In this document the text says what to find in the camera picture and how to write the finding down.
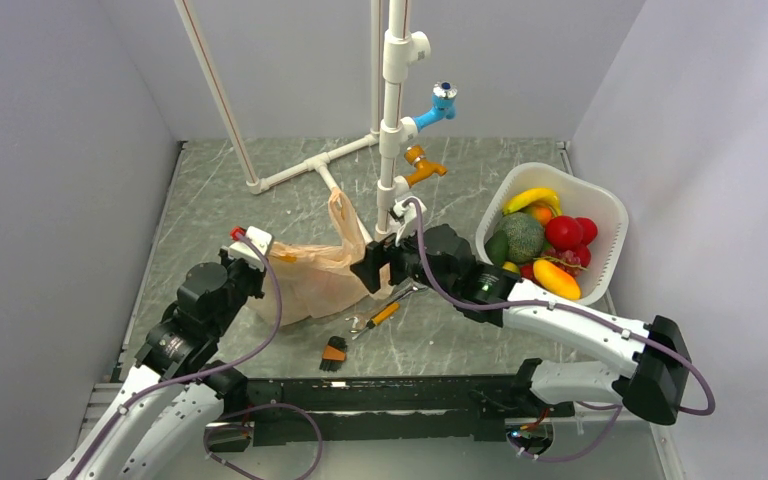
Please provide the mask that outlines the orange plastic bag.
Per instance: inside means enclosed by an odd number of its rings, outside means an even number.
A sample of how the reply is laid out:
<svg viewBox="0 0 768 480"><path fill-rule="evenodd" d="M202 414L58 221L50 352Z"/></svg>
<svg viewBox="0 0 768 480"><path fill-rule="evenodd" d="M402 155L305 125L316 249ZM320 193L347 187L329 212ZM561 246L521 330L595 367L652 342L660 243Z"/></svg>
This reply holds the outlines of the orange plastic bag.
<svg viewBox="0 0 768 480"><path fill-rule="evenodd" d="M340 237L339 245L276 241L268 255L280 287L283 326L340 313L367 297L383 300L393 292L387 284L387 267L380 270L381 289L375 293L369 292L350 270L362 259L367 241L348 196L334 187L327 208Z"/></svg>

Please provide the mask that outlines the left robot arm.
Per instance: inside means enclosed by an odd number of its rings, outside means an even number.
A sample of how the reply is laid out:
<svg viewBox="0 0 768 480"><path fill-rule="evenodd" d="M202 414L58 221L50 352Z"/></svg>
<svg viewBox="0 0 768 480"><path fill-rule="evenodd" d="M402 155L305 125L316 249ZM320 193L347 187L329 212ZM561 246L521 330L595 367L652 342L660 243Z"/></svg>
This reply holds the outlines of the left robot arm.
<svg viewBox="0 0 768 480"><path fill-rule="evenodd" d="M245 411L247 379L237 367L274 337L229 363L214 356L242 306L277 280L267 255L241 239L221 248L219 262L187 272L113 401L52 478L150 479L208 423Z"/></svg>

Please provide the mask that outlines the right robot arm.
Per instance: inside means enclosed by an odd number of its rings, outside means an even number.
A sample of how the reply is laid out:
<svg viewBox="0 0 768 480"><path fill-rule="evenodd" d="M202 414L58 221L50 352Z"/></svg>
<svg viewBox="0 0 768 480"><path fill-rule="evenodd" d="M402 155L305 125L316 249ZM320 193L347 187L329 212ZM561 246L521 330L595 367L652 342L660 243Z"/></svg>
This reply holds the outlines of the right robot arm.
<svg viewBox="0 0 768 480"><path fill-rule="evenodd" d="M682 400L692 360L679 325L667 317L626 319L551 294L476 258L448 225L372 242L351 270L375 293L383 268L389 284L417 281L473 321L537 333L589 356L581 364L524 361L510 391L524 415L566 402L619 403L650 423L673 425L688 410Z"/></svg>

